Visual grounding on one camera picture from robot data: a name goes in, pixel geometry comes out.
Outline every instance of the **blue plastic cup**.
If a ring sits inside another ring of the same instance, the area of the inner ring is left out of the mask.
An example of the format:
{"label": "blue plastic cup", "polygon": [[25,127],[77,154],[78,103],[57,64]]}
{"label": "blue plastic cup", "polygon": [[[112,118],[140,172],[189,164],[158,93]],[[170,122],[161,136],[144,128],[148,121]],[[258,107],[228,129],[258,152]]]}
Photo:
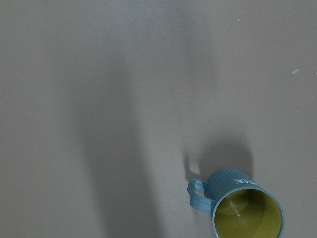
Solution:
{"label": "blue plastic cup", "polygon": [[220,170],[207,182],[191,179],[187,191],[190,205],[211,215],[217,238],[282,236],[285,218],[280,203],[239,170]]}

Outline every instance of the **gray background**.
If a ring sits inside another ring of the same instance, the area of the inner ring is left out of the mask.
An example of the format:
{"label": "gray background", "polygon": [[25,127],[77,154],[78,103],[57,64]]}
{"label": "gray background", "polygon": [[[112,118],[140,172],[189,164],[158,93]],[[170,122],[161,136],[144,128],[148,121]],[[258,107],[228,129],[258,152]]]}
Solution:
{"label": "gray background", "polygon": [[0,237],[214,238],[225,167],[316,237],[316,1],[0,3]]}

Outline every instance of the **mug handle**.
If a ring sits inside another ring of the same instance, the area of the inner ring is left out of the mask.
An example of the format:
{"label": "mug handle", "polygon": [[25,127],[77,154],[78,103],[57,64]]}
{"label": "mug handle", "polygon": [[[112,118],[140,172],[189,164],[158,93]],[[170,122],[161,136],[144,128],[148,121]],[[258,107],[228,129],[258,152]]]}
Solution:
{"label": "mug handle", "polygon": [[193,208],[201,212],[212,214],[215,201],[206,197],[202,197],[196,193],[196,191],[205,193],[207,185],[207,182],[198,179],[191,179],[189,180],[187,191],[190,195],[190,205]]}

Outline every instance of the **cup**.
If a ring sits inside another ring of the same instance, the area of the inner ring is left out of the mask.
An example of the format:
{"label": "cup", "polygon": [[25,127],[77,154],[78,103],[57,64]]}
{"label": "cup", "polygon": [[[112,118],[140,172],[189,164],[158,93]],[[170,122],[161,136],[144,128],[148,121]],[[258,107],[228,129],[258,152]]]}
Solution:
{"label": "cup", "polygon": [[236,169],[191,179],[190,205],[211,215],[217,238],[280,238],[285,218],[276,198]]}

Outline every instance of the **blue mug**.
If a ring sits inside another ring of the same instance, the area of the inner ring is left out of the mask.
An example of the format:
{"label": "blue mug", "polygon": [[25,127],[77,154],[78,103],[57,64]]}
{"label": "blue mug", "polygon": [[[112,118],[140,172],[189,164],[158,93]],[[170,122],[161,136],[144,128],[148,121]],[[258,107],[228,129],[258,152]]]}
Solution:
{"label": "blue mug", "polygon": [[285,218],[276,198],[236,169],[191,179],[190,205],[211,215],[217,238],[280,238]]}

